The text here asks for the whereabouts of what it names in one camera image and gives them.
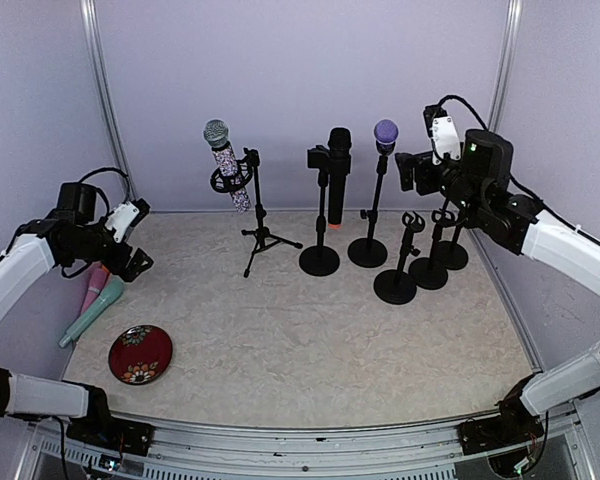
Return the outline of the black stand of orange microphone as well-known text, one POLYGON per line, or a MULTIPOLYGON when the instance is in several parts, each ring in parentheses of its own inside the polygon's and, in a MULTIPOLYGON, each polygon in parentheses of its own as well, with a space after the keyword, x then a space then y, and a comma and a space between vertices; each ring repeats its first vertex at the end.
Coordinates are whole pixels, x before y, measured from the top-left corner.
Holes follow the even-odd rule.
POLYGON ((450 240, 441 240, 438 244, 438 261, 448 270, 459 271, 464 269, 469 260, 467 250, 459 244, 463 226, 455 226, 450 240))

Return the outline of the teal microphone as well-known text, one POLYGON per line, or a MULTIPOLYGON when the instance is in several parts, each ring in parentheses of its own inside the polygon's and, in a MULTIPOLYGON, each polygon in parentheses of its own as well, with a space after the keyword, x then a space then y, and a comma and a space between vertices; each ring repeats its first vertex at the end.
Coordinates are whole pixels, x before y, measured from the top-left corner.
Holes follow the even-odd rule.
POLYGON ((110 280, 87 310, 67 328, 58 342, 59 347, 66 348, 70 343, 76 341, 109 306, 121 297, 124 290, 125 285, 120 278, 114 277, 110 280))

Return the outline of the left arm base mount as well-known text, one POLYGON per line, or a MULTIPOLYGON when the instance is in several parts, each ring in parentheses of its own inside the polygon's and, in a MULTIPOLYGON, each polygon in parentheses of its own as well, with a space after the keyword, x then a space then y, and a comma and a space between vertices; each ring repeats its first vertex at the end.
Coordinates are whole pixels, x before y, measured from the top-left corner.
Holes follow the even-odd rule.
POLYGON ((85 444, 122 454, 146 457, 154 427, 148 423, 113 417, 105 426, 89 424, 86 420, 71 420, 67 436, 85 444))

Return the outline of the black stand of teal microphone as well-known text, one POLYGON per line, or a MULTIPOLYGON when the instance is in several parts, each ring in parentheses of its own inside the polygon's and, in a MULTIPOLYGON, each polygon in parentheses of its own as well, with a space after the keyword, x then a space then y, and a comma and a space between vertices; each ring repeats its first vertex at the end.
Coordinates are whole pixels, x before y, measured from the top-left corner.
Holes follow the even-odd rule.
POLYGON ((405 270, 410 255, 417 257, 420 250, 414 246, 414 236, 425 228, 425 220, 417 212, 405 212, 402 215, 404 231, 401 239, 399 257, 394 269, 380 272, 374 279, 373 289, 378 298, 392 305, 404 305, 411 302, 417 293, 417 285, 405 270))

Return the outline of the black stand of pink microphone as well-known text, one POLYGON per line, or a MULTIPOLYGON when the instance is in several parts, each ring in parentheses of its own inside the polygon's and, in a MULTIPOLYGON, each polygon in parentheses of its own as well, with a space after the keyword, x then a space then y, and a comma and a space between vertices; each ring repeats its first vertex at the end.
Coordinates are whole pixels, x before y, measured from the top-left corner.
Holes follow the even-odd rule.
POLYGON ((454 213, 439 209, 432 213, 431 219, 434 227, 429 256, 414 260, 409 266, 408 273, 418 287, 426 290, 439 290, 448 281, 447 268, 438 258, 439 246, 443 230, 452 226, 456 217, 454 213))

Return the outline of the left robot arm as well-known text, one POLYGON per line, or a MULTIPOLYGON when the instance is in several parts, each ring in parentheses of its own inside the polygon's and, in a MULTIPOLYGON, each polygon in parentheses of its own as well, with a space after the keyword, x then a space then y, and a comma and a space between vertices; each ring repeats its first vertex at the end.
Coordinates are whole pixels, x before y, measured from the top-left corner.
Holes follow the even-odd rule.
MULTIPOLYGON (((100 263, 130 283, 152 267, 152 259, 128 243, 129 232, 149 213, 143 199, 126 200, 95 216, 102 190, 85 181, 60 187, 57 204, 45 218, 21 225, 0 254, 0 322, 41 277, 76 261, 100 263)), ((67 434, 91 444, 117 444, 138 432, 113 416, 99 387, 17 374, 0 366, 0 417, 26 420, 65 417, 67 434)))

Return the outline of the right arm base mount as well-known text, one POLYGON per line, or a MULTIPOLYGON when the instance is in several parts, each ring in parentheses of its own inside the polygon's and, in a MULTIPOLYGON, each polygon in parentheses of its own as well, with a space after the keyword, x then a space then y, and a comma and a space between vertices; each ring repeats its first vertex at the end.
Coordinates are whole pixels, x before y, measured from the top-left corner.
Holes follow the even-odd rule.
POLYGON ((505 448, 544 435, 544 427, 537 419, 509 424, 501 416, 469 419, 461 423, 457 431, 464 455, 505 448))

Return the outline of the pink microphone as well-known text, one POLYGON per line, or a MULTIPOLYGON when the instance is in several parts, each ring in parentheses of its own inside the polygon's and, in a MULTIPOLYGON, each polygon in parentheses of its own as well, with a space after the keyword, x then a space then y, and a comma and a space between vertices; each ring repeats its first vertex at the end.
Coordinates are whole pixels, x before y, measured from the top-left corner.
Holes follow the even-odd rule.
POLYGON ((105 287, 108 279, 105 281, 104 273, 109 272, 106 267, 101 264, 93 267, 90 271, 87 290, 82 302, 80 314, 85 313, 93 302, 98 298, 102 289, 105 287))

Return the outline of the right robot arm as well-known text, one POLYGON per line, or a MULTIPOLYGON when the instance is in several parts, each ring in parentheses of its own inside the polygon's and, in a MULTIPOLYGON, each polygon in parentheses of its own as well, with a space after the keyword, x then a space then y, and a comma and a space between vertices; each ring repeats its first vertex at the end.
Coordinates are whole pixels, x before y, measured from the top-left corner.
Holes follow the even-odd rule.
MULTIPOLYGON (((441 194, 458 212, 457 224, 479 229, 515 255, 546 264, 600 298, 600 240, 569 223, 511 173, 512 144, 481 123, 458 135, 444 101, 428 105, 423 117, 431 151, 398 153, 401 188, 421 196, 441 194)), ((503 446, 541 436, 550 409, 600 391, 600 342, 543 373, 519 381, 497 404, 499 413, 460 427, 465 446, 503 446)))

